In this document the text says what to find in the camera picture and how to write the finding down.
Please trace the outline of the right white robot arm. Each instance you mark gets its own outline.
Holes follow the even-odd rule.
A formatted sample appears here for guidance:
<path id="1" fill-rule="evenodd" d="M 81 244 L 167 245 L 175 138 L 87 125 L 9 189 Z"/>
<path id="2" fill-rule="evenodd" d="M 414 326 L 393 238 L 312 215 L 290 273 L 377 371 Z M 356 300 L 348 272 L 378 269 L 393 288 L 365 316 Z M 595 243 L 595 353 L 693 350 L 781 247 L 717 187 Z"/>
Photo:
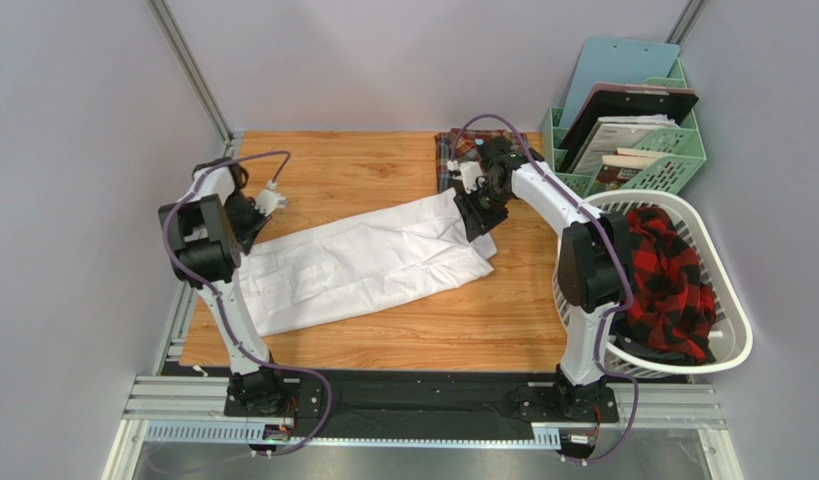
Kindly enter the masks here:
<path id="1" fill-rule="evenodd" d="M 632 247 L 627 220 L 604 213 L 578 196 L 530 150 L 518 152 L 496 136 L 478 148 L 477 167 L 461 171 L 463 190 L 454 202 L 466 238 L 488 234 L 519 199 L 532 207 L 559 240 L 555 285 L 567 309 L 566 350 L 558 366 L 560 393 L 573 398 L 604 387 L 604 351 L 610 318 L 632 300 Z"/>

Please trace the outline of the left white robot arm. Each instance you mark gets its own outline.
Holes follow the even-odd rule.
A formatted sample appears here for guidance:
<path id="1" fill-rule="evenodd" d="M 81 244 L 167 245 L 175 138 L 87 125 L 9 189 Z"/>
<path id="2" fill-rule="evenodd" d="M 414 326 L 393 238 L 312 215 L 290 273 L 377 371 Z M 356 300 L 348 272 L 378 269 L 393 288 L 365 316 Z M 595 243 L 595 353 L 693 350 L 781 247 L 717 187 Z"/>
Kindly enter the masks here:
<path id="1" fill-rule="evenodd" d="M 286 396 L 243 299 L 238 269 L 276 206 L 246 196 L 248 172 L 228 157 L 194 168 L 193 184 L 158 210 L 164 248 L 176 277 L 199 291 L 230 357 L 228 394 L 244 408 Z"/>

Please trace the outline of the white long sleeve shirt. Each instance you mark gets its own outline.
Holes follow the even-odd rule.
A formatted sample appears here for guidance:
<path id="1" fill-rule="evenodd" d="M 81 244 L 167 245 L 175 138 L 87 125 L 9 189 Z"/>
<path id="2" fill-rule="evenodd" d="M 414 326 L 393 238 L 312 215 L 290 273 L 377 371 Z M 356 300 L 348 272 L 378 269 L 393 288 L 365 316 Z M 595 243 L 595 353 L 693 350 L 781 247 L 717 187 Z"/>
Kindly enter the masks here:
<path id="1" fill-rule="evenodd" d="M 449 189 L 256 245 L 239 269 L 260 336 L 377 313 L 492 273 L 490 235 L 473 241 Z"/>

